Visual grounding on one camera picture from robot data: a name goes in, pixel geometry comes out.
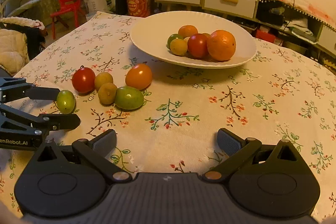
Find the red plastic chair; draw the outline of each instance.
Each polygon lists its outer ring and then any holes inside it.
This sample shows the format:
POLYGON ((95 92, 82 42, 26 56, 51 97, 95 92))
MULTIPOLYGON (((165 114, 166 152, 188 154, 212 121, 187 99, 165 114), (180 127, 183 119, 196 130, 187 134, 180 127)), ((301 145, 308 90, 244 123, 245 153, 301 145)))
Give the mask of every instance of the red plastic chair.
POLYGON ((59 3, 61 5, 61 9, 50 15, 51 20, 52 20, 52 37, 53 39, 56 38, 56 34, 55 34, 55 17, 57 18, 57 20, 59 22, 61 22, 64 27, 66 27, 67 29, 69 28, 68 24, 65 23, 63 21, 63 19, 61 19, 60 15, 62 14, 66 14, 69 12, 73 12, 75 15, 75 27, 78 28, 79 24, 78 24, 78 12, 80 12, 82 15, 85 15, 85 13, 83 12, 83 10, 80 8, 80 0, 59 0, 59 3))

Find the orange bucket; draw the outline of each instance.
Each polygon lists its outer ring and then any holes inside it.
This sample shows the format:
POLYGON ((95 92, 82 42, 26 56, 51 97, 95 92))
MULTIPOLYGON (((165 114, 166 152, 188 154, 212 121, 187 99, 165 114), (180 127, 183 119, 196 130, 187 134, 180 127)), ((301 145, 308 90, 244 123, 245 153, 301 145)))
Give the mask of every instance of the orange bucket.
POLYGON ((133 17, 147 17, 151 14, 151 0, 126 0, 128 15, 133 17))

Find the drawer handle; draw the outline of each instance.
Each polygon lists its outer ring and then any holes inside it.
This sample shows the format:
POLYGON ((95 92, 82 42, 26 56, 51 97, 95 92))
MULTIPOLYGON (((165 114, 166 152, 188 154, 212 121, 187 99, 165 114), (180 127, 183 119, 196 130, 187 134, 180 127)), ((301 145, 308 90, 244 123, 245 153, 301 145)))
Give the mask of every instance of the drawer handle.
POLYGON ((223 1, 231 2, 233 4, 238 4, 238 0, 223 0, 223 1))

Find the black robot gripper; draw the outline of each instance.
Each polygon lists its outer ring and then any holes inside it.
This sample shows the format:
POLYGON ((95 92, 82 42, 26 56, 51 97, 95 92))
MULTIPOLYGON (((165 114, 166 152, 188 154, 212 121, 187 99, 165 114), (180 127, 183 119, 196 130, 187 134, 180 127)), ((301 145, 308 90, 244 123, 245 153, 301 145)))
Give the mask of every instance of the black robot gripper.
POLYGON ((16 182, 24 220, 34 224, 313 224, 320 187, 290 141, 263 145, 222 128, 229 158, 196 173, 138 173, 104 157, 110 129, 91 141, 40 145, 16 182))
POLYGON ((59 89, 27 83, 24 78, 0 77, 0 148, 36 150, 50 131, 78 127, 80 119, 76 114, 34 116, 5 105, 25 97, 55 101, 59 92, 59 89))

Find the floral tablecloth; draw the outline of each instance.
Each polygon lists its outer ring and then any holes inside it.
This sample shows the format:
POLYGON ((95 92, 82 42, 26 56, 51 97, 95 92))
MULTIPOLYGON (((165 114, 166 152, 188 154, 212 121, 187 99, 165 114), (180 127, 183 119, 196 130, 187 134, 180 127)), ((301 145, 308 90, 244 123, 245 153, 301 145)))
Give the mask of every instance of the floral tablecloth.
MULTIPOLYGON (((91 139, 108 128, 118 133, 108 159, 137 172, 204 173, 227 156, 216 132, 227 127, 241 138, 264 144, 288 139, 303 156, 321 187, 313 216, 336 210, 336 77, 314 61, 256 40, 257 55, 246 65, 204 70, 159 61, 138 50, 129 34, 141 18, 98 12, 90 21, 54 42, 16 76, 40 86, 75 93, 72 74, 81 65, 96 74, 110 72, 117 86, 127 71, 146 63, 153 82, 143 91, 144 106, 125 112, 102 106, 97 92, 76 95, 80 126, 51 135, 59 145, 91 139)), ((11 105, 34 115, 58 113, 55 103, 25 98, 11 105)), ((13 189, 32 152, 0 149, 0 200, 21 214, 13 189)))

